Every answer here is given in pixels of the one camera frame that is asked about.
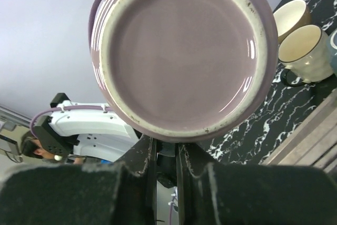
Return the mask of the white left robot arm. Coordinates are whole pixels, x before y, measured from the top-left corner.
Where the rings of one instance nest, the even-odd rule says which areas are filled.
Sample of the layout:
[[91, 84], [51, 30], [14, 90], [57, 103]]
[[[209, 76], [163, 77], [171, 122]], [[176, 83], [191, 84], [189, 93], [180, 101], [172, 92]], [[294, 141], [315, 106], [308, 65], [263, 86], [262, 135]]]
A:
[[31, 133], [56, 161], [97, 158], [113, 162], [125, 154], [141, 133], [125, 123], [106, 103], [77, 103], [58, 93], [50, 109], [30, 122]]

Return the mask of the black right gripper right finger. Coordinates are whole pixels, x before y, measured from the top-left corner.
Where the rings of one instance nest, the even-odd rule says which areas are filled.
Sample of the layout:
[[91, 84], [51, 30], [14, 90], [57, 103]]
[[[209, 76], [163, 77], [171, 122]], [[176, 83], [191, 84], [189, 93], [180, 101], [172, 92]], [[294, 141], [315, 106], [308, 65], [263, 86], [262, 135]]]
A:
[[176, 146], [180, 224], [336, 224], [336, 182], [323, 170], [223, 164]]

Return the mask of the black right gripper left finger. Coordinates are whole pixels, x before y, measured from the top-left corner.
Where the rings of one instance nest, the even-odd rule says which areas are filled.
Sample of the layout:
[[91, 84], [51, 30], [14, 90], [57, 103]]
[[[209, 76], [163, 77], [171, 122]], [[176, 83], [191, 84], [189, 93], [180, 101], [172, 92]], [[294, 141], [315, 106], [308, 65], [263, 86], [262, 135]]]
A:
[[15, 166], [1, 183], [1, 224], [155, 224], [156, 141], [109, 164]]

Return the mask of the cream mug black handle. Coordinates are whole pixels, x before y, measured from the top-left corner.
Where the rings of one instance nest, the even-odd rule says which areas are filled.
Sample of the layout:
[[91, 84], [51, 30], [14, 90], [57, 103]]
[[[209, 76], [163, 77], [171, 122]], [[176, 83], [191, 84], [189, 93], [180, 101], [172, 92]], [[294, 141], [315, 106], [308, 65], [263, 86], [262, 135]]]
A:
[[279, 46], [284, 65], [281, 82], [298, 87], [323, 81], [334, 74], [326, 44], [329, 36], [317, 25], [305, 25], [290, 33]]

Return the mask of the pink mug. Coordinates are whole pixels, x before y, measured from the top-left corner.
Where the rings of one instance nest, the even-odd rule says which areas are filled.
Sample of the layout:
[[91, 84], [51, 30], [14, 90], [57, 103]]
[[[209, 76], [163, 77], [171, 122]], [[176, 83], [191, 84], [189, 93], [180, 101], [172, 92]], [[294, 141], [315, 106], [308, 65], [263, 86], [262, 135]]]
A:
[[95, 0], [88, 44], [108, 104], [166, 142], [209, 140], [241, 124], [277, 67], [267, 0]]

